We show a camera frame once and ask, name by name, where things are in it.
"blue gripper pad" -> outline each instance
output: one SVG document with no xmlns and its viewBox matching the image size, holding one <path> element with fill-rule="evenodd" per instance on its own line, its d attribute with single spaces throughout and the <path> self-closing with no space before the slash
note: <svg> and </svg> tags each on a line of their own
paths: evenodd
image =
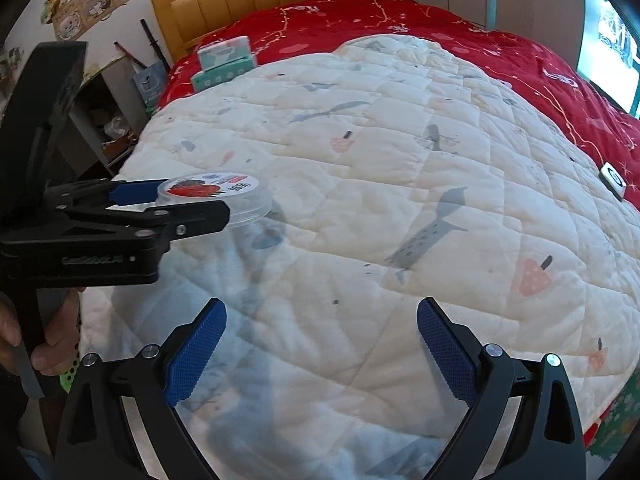
<svg viewBox="0 0 640 480">
<path fill-rule="evenodd" d="M 166 369 L 164 396 L 172 408 L 187 399 L 196 387 L 226 328 L 225 304 L 218 300 L 191 330 Z"/>
<path fill-rule="evenodd" d="M 418 330 L 456 399 L 472 407 L 478 398 L 476 368 L 428 300 L 418 305 Z"/>
<path fill-rule="evenodd" d="M 109 193 L 109 199 L 116 205 L 147 204 L 158 198 L 158 186 L 163 180 L 140 180 L 139 182 L 123 182 Z"/>
</svg>

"round plastic container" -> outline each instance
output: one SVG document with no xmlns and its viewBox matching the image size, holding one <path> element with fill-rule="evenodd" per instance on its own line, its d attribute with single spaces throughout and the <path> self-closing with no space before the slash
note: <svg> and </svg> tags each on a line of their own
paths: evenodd
<svg viewBox="0 0 640 480">
<path fill-rule="evenodd" d="M 156 205 L 222 200 L 229 206 L 225 229 L 240 227 L 271 209 L 267 180 L 241 171 L 212 171 L 167 180 L 158 187 Z"/>
</svg>

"red bedsheet pattern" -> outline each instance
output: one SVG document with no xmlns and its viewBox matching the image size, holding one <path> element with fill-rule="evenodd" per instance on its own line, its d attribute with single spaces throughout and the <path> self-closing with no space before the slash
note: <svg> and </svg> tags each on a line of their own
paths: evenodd
<svg viewBox="0 0 640 480">
<path fill-rule="evenodd" d="M 255 12 L 209 34 L 202 44 L 248 36 L 258 63 L 332 52 L 345 41 L 371 34 L 409 34 L 436 41 L 456 56 L 507 82 L 551 118 L 598 165 L 622 174 L 625 198 L 640 208 L 640 121 L 620 113 L 543 45 L 514 34 L 486 32 L 448 10 L 413 0 L 308 0 Z M 160 106 L 193 94 L 196 54 L 178 62 Z M 588 444 L 597 425 L 585 435 Z"/>
</svg>

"stacked boxes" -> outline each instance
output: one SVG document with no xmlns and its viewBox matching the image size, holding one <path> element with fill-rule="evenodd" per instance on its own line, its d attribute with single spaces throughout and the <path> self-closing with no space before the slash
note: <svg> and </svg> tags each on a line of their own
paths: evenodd
<svg viewBox="0 0 640 480">
<path fill-rule="evenodd" d="M 207 45 L 198 51 L 198 58 L 202 70 L 191 78 L 196 92 L 231 81 L 256 67 L 247 36 Z"/>
</svg>

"metal screw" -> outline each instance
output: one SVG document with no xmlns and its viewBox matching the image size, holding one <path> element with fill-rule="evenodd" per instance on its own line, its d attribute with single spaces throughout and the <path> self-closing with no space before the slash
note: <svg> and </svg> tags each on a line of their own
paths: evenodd
<svg viewBox="0 0 640 480">
<path fill-rule="evenodd" d="M 98 360 L 98 354 L 87 354 L 82 358 L 82 364 L 84 366 L 93 366 Z"/>
<path fill-rule="evenodd" d="M 148 236 L 153 236 L 155 233 L 151 229 L 140 229 L 140 231 L 136 231 L 136 236 L 138 238 L 146 238 Z"/>
<path fill-rule="evenodd" d="M 504 353 L 504 350 L 502 350 L 502 347 L 495 343 L 488 344 L 487 346 L 484 347 L 484 350 L 486 350 L 486 352 L 491 357 L 500 357 Z"/>
<path fill-rule="evenodd" d="M 158 345 L 147 345 L 142 349 L 142 357 L 145 359 L 153 359 L 160 353 Z"/>
<path fill-rule="evenodd" d="M 556 354 L 549 354 L 548 356 L 546 356 L 546 362 L 552 366 L 560 366 L 560 364 L 562 363 L 562 361 Z"/>
</svg>

